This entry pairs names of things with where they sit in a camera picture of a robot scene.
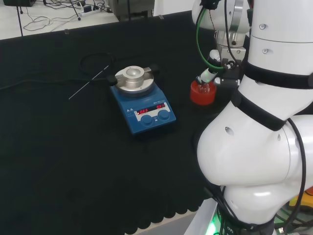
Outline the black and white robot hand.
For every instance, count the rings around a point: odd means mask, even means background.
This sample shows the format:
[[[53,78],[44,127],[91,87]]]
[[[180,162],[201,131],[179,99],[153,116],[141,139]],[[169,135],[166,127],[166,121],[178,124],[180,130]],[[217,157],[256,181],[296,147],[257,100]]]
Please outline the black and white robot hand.
[[[233,60],[221,58],[218,49],[211,50],[206,60],[211,66],[196,78],[198,85],[208,85],[212,82],[216,87],[236,89],[240,85],[243,73]]]

